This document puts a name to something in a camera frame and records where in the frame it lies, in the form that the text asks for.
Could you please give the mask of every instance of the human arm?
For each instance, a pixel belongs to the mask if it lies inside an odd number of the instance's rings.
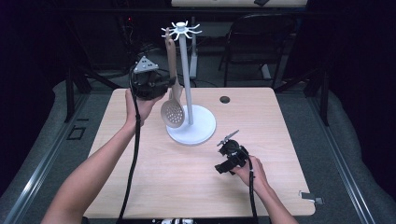
[[[275,191],[268,184],[267,177],[262,167],[262,162],[254,156],[250,156],[250,160],[253,165],[255,176],[253,181],[253,189],[264,204],[272,223],[298,223],[297,220],[286,209],[285,205],[279,200]],[[245,165],[244,167],[235,167],[232,169],[232,171],[239,175],[246,185],[249,185],[250,171],[248,165]]]
[[[141,123],[149,116],[152,101],[137,100]],[[120,156],[135,132],[135,110],[131,91],[125,92],[127,117],[120,130],[101,148],[85,160],[62,183],[44,216],[42,223],[81,223],[82,216],[111,175]]]

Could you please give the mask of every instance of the black cable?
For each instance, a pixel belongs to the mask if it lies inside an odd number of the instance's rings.
[[[132,71],[133,71],[133,69],[131,68],[131,70],[129,72],[129,87],[131,88],[132,98],[134,99],[134,110],[136,113],[136,125],[135,125],[135,132],[134,132],[134,159],[132,161],[131,169],[129,171],[128,183],[127,183],[127,187],[126,187],[126,191],[125,191],[124,200],[122,203],[122,208],[120,210],[120,215],[117,220],[117,224],[121,224],[123,214],[125,212],[126,204],[128,203],[128,198],[129,198],[129,194],[131,191],[132,177],[134,176],[134,168],[136,167],[137,154],[139,152],[139,142],[140,142],[141,118],[140,118],[140,113],[139,113],[139,107],[137,106],[136,94],[134,93],[134,89],[132,88]]]
[[[253,180],[254,180],[254,171],[253,171],[253,163],[251,162],[251,159],[249,155],[241,150],[239,147],[232,147],[233,149],[239,150],[240,152],[244,153],[247,156],[247,161],[248,161],[248,166],[249,166],[249,180],[248,180],[248,193],[250,196],[250,206],[251,206],[251,212],[253,213],[253,218],[254,222],[256,224],[259,224],[259,219],[257,217],[257,211],[256,211],[256,204],[254,203],[254,190],[253,190]]]

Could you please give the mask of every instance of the forearm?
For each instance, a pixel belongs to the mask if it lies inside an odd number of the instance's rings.
[[[105,145],[67,177],[53,199],[43,222],[48,220],[49,223],[51,221],[54,223],[51,218],[59,218],[62,215],[68,216],[69,221],[81,218],[106,183],[133,136],[134,124],[124,125]]]
[[[283,203],[277,197],[275,191],[269,185],[263,185],[255,189],[257,195],[262,200],[272,223],[274,224],[294,224],[297,220],[290,214]]]

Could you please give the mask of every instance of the human hand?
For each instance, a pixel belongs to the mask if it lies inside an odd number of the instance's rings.
[[[139,98],[136,99],[141,119],[141,126],[143,126],[145,120],[149,117],[149,113],[151,112],[152,107],[155,105],[155,103],[157,103],[157,101],[161,100],[162,98],[163,95],[150,101],[140,100]],[[125,101],[127,115],[126,123],[134,124],[136,122],[136,111],[134,109],[134,99],[132,97],[131,89],[129,88],[125,91]]]
[[[262,162],[254,157],[249,156],[251,163],[253,165],[253,174],[254,174],[254,181],[253,181],[253,188],[254,190],[259,190],[262,188],[268,187],[267,176],[265,175],[264,168],[262,167]],[[242,181],[249,186],[249,172],[250,168],[248,162],[244,165],[244,167],[234,167],[232,172],[236,173]]]

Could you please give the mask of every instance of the camera mount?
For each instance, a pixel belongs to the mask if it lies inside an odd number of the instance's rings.
[[[237,165],[243,167],[247,162],[248,151],[243,146],[239,146],[235,140],[231,139],[231,137],[238,132],[239,130],[230,133],[224,138],[224,140],[221,140],[218,143],[218,146],[223,144],[219,150],[219,153],[222,156],[227,155],[227,161],[215,166],[216,170],[220,174],[230,172],[232,175],[234,175],[234,172],[231,170]]]
[[[143,56],[135,66],[131,77],[131,87],[136,96],[143,100],[152,100],[164,95],[169,87],[175,85],[176,78],[160,76],[158,64]]]

